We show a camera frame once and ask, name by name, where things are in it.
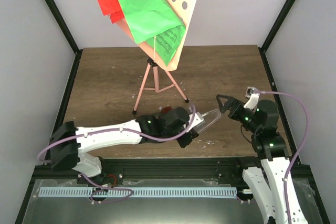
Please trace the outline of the clear plastic metronome cover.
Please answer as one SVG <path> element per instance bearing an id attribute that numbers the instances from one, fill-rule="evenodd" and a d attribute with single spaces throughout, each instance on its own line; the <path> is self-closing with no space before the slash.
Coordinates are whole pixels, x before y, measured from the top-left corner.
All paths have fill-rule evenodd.
<path id="1" fill-rule="evenodd" d="M 221 112 L 219 109 L 213 109 L 203 114 L 196 112 L 191 129 L 200 134 L 212 126 L 220 118 Z"/>

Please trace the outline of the reddish-brown wooden metronome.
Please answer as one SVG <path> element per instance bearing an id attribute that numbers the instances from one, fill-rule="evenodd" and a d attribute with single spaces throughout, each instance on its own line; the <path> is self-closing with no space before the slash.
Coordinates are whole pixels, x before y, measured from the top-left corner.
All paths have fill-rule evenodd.
<path id="1" fill-rule="evenodd" d="M 163 116 L 172 110 L 171 106 L 159 107 L 158 116 Z"/>

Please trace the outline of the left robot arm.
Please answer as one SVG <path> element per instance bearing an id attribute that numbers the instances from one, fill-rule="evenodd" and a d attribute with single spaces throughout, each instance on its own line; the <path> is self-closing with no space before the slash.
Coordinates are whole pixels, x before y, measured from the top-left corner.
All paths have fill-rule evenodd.
<path id="1" fill-rule="evenodd" d="M 143 115 L 125 123 L 101 127 L 76 127 L 73 121 L 64 123 L 50 138 L 51 168 L 60 172 L 75 170 L 85 174 L 95 184 L 107 178 L 102 159 L 91 151 L 117 146 L 144 143 L 159 144 L 176 140 L 187 147 L 198 136 L 196 127 L 204 122 L 196 111 L 183 107 L 161 115 Z"/>

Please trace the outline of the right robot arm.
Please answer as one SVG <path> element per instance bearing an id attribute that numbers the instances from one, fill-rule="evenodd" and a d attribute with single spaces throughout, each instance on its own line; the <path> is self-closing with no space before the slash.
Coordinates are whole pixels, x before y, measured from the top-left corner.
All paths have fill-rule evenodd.
<path id="1" fill-rule="evenodd" d="M 251 133 L 251 145 L 258 162 L 240 165 L 233 170 L 238 183 L 246 183 L 261 212 L 264 223 L 308 223 L 292 181 L 293 158 L 277 131 L 279 111 L 276 102 L 261 100 L 260 92 L 248 88 L 247 102 L 218 94 L 221 113 L 241 124 Z"/>

